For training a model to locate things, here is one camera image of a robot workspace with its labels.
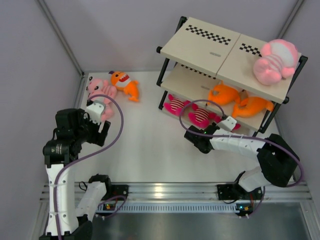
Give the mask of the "white head glasses magenta plush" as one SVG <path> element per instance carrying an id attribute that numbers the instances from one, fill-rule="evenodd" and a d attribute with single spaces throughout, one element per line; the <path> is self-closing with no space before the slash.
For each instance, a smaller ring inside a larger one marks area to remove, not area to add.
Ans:
<path id="1" fill-rule="evenodd" d="M 172 94 L 168 95 L 169 102 L 165 102 L 163 107 L 172 115 L 180 116 L 182 109 L 190 103 L 188 100 L 181 100 L 178 97 L 173 96 Z"/>

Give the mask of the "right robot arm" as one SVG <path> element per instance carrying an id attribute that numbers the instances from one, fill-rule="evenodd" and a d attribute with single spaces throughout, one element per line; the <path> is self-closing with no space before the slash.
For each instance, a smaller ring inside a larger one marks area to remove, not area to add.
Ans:
<path id="1" fill-rule="evenodd" d="M 227 131 L 213 123 L 205 129 L 190 126 L 184 138 L 203 154 L 213 150 L 226 151 L 257 161 L 257 166 L 239 174 L 233 186 L 235 196 L 240 199 L 266 185 L 289 187 L 289 181 L 300 161 L 287 142 L 275 133 L 267 138 L 246 136 Z"/>

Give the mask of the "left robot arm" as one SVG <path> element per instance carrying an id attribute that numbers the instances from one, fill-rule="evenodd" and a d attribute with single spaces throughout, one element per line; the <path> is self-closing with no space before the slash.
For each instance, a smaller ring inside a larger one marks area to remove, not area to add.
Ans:
<path id="1" fill-rule="evenodd" d="M 90 177 L 87 189 L 75 204 L 75 171 L 83 143 L 102 147 L 110 122 L 93 119 L 81 108 L 59 110 L 55 115 L 53 137 L 43 147 L 49 183 L 49 216 L 42 240 L 90 240 L 93 218 L 101 200 L 109 199 L 113 187 L 108 175 Z"/>

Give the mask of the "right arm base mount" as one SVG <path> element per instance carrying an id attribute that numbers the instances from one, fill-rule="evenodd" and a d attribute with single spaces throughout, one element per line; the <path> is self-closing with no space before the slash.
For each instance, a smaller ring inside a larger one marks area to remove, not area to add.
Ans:
<path id="1" fill-rule="evenodd" d="M 250 200 L 250 194 L 238 184 L 218 184 L 217 194 L 220 201 Z"/>

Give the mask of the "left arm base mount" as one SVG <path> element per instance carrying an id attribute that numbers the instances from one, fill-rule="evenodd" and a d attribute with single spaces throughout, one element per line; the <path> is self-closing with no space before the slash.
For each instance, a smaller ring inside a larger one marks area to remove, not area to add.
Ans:
<path id="1" fill-rule="evenodd" d="M 129 193 L 129 185 L 127 184 L 111 184 L 106 188 L 106 194 L 102 197 L 103 201 L 115 196 L 127 197 Z"/>

